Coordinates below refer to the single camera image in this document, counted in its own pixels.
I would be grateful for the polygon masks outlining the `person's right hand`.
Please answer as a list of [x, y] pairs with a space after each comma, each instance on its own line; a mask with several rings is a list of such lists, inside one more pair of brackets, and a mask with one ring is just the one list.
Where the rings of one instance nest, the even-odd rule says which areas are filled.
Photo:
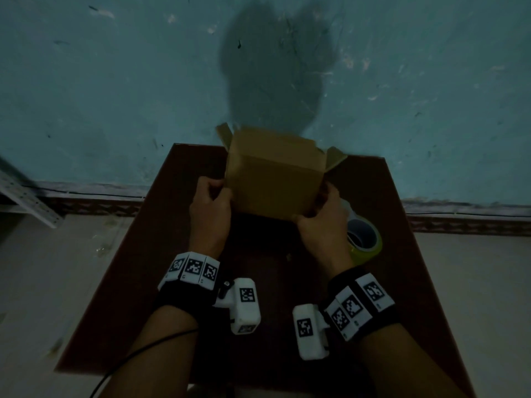
[[328, 181], [324, 185], [314, 208], [320, 224], [297, 228], [308, 252], [332, 279], [354, 265], [347, 240], [348, 213], [342, 207], [338, 189]]

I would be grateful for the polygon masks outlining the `person's left hand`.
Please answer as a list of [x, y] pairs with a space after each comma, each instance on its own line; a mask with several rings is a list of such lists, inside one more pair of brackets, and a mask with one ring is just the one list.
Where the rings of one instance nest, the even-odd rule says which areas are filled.
[[189, 251], [217, 260], [230, 231], [231, 201], [196, 201], [189, 206]]

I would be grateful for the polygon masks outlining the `brown cardboard box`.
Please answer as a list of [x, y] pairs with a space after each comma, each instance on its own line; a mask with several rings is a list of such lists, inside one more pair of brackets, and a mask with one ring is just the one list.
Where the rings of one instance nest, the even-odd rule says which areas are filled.
[[271, 130], [223, 123], [216, 133], [228, 153], [225, 187], [238, 213], [290, 220], [308, 213], [324, 175], [347, 159], [336, 147]]

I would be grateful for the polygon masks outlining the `person's left forearm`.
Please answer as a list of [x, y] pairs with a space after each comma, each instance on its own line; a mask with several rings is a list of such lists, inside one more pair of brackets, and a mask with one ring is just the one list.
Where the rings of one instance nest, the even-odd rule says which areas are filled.
[[173, 306], [157, 309], [131, 347], [136, 352], [171, 335], [187, 332], [150, 347], [116, 371], [98, 398], [185, 398], [198, 336], [197, 321]]

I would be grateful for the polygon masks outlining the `person's right forearm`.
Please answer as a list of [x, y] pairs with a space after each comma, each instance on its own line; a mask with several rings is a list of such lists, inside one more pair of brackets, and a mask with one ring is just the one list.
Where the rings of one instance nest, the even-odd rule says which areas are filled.
[[468, 398], [399, 323], [358, 342], [378, 398]]

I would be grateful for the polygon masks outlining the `yellowish packing tape roll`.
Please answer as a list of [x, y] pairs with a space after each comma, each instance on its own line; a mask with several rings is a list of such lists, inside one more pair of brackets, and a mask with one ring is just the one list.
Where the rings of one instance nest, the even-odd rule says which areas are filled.
[[347, 240], [351, 259], [355, 266], [363, 265], [381, 252], [381, 235], [372, 222], [353, 211], [347, 200], [341, 199], [341, 203], [348, 213]]

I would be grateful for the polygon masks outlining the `black wristband with marker tiles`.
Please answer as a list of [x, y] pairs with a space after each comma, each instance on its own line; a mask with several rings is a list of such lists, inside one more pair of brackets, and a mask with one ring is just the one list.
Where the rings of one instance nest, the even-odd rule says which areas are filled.
[[178, 254], [158, 285], [153, 310], [172, 306], [198, 321], [217, 299], [219, 267], [220, 262], [207, 255]]
[[348, 269], [328, 282], [328, 295], [319, 311], [344, 341], [360, 341], [390, 325], [399, 324], [395, 301], [362, 266]]

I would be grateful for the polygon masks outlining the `perforated white metal rail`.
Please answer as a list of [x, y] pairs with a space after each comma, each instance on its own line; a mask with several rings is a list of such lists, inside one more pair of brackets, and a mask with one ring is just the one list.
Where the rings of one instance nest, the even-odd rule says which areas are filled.
[[52, 229], [58, 228], [63, 223], [61, 215], [2, 169], [0, 169], [0, 196], [12, 202], [11, 204], [0, 202], [0, 213], [29, 214]]

